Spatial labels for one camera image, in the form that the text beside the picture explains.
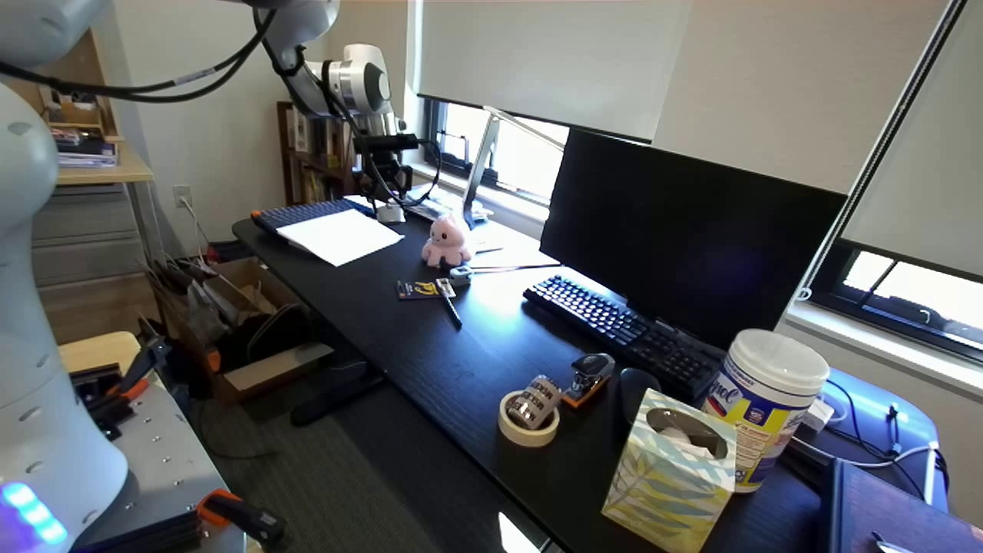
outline black monitor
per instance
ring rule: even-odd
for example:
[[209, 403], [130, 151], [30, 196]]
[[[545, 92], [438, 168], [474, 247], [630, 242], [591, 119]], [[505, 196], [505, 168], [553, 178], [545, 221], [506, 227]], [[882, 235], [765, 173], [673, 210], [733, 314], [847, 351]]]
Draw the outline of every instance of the black monitor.
[[774, 330], [846, 196], [573, 129], [541, 248], [707, 345]]

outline label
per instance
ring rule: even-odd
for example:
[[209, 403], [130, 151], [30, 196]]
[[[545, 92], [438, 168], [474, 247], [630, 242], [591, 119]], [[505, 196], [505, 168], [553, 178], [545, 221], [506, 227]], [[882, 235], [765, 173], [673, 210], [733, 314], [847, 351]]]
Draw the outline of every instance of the label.
[[703, 411], [736, 429], [736, 488], [759, 488], [774, 457], [801, 421], [801, 406], [778, 406], [723, 371], [703, 400]]

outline plastic container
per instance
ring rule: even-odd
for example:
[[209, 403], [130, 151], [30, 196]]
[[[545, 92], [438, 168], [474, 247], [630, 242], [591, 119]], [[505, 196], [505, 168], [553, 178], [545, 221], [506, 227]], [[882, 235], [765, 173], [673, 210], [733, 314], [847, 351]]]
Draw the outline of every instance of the plastic container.
[[763, 485], [825, 374], [825, 359], [791, 337], [765, 330], [736, 333], [703, 400], [703, 411], [736, 429], [736, 491]]

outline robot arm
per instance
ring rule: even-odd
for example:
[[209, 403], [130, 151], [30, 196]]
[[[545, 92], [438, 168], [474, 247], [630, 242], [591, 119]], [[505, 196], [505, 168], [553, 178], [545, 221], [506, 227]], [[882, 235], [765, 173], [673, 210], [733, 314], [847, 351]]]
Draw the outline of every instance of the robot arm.
[[[266, 16], [269, 10], [257, 6], [255, 26], [261, 26]], [[304, 66], [304, 46], [321, 36], [335, 20], [338, 0], [289, 0], [279, 6], [263, 36], [269, 66], [281, 78], [292, 103], [310, 119], [342, 114], [357, 125], [359, 137], [390, 137], [390, 84], [387, 61], [377, 46], [347, 46], [345, 60], [321, 66], [320, 78], [312, 78]]]
[[[308, 117], [347, 114], [359, 137], [387, 133], [377, 123], [390, 117], [382, 56], [347, 53], [328, 66], [331, 86], [304, 69], [304, 43], [331, 28], [338, 0], [241, 4], [257, 22], [277, 10], [263, 49]], [[58, 61], [101, 6], [0, 0], [0, 61], [19, 72]], [[49, 129], [0, 86], [0, 550], [66, 550], [125, 483], [125, 457], [70, 390], [30, 276], [30, 219], [55, 176]]]

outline white paper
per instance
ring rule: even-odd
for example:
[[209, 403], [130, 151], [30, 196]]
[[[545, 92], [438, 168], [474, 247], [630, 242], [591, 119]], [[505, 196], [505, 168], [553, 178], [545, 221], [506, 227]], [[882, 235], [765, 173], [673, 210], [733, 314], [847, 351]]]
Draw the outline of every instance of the white paper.
[[285, 224], [279, 235], [335, 267], [402, 240], [390, 227], [353, 210]]

